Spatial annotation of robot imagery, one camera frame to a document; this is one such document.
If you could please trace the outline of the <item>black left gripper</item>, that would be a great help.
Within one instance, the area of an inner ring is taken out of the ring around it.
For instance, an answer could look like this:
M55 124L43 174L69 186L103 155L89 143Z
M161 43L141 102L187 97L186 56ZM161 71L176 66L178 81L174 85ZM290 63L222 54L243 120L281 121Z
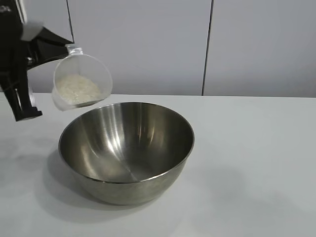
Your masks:
M12 109L16 121L33 119L42 112L30 100L27 69L60 60L68 56L67 44L73 44L46 27L37 39L21 40L23 23L16 1L0 2L0 88Z

